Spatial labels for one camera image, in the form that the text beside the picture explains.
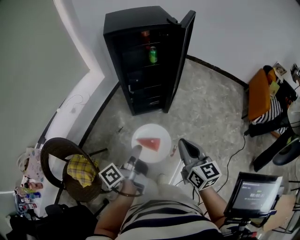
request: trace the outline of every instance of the person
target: person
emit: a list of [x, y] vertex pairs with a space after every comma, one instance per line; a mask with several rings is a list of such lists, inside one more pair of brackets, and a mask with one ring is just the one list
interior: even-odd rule
[[[210, 217], [208, 220], [196, 202], [179, 187], [156, 186], [157, 192], [150, 193], [151, 198], [146, 201], [143, 196], [134, 199], [118, 195], [101, 215], [94, 236], [87, 240], [216, 240], [223, 238], [222, 232], [228, 232], [228, 225], [223, 226], [227, 203], [212, 187], [199, 192]], [[130, 180], [124, 180], [121, 191], [134, 195], [136, 188]]]

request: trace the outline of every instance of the fridge door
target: fridge door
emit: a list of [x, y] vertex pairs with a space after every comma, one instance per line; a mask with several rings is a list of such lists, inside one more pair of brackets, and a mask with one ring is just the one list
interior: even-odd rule
[[166, 103], [165, 103], [165, 107], [164, 107], [165, 113], [169, 112], [172, 101], [173, 101], [176, 91], [178, 89], [184, 62], [185, 62], [187, 52], [188, 52], [189, 42], [190, 42], [192, 31], [193, 31], [195, 16], [196, 16], [196, 12], [190, 10], [180, 23], [181, 27], [178, 30], [179, 31], [179, 33], [178, 33], [179, 40], [178, 40], [176, 49], [180, 49], [181, 51], [180, 51], [180, 54], [179, 54], [178, 60], [177, 60], [177, 73], [176, 73], [174, 81], [172, 82], [172, 84], [170, 84], [170, 88], [169, 88], [167, 96], [166, 96]]

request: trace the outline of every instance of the black baseboard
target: black baseboard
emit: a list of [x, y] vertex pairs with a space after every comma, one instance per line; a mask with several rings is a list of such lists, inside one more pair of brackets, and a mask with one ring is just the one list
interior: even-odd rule
[[100, 117], [101, 113], [103, 112], [103, 110], [105, 109], [106, 105], [108, 104], [108, 102], [112, 99], [113, 95], [115, 94], [115, 92], [117, 91], [118, 87], [120, 86], [120, 82], [118, 82], [113, 90], [111, 91], [111, 93], [108, 95], [108, 97], [106, 98], [106, 100], [104, 101], [104, 103], [101, 105], [101, 107], [99, 108], [98, 112], [96, 113], [96, 115], [94, 116], [92, 122], [90, 123], [88, 129], [86, 130], [85, 134], [83, 135], [80, 143], [78, 144], [78, 146], [80, 148], [83, 147], [83, 145], [85, 144], [85, 141], [88, 139], [89, 134], [91, 133], [95, 123], [97, 122], [98, 118]]
[[199, 64], [201, 64], [203, 66], [206, 66], [206, 67], [208, 67], [208, 68], [210, 68], [210, 69], [212, 69], [212, 70], [214, 70], [214, 71], [216, 71], [216, 72], [218, 72], [218, 73], [220, 73], [220, 74], [222, 74], [222, 75], [230, 78], [231, 80], [235, 81], [236, 83], [242, 85], [244, 88], [248, 88], [249, 87], [248, 84], [245, 83], [245, 82], [243, 82], [241, 79], [233, 76], [232, 74], [230, 74], [230, 73], [228, 73], [228, 72], [226, 72], [226, 71], [224, 71], [224, 70], [222, 70], [222, 69], [220, 69], [220, 68], [218, 68], [218, 67], [216, 67], [214, 65], [211, 65], [208, 62], [205, 62], [205, 61], [203, 61], [203, 60], [201, 60], [199, 58], [196, 58], [196, 57], [193, 57], [193, 56], [190, 56], [190, 55], [187, 55], [187, 59], [189, 59], [191, 61], [194, 61], [196, 63], [199, 63]]

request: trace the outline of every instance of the monitor screen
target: monitor screen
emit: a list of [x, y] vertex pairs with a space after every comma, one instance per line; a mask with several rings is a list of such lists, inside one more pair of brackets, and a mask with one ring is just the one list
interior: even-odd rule
[[268, 212], [274, 203], [277, 192], [277, 182], [259, 183], [242, 181], [232, 208]]

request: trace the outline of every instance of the yellow plaid cloth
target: yellow plaid cloth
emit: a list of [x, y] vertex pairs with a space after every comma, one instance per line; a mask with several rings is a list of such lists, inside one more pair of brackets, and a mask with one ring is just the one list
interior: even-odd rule
[[[95, 167], [98, 163], [92, 160]], [[86, 187], [92, 185], [94, 177], [96, 176], [95, 170], [88, 160], [83, 155], [75, 154], [67, 165], [67, 173], [74, 179], [78, 180], [81, 186]]]

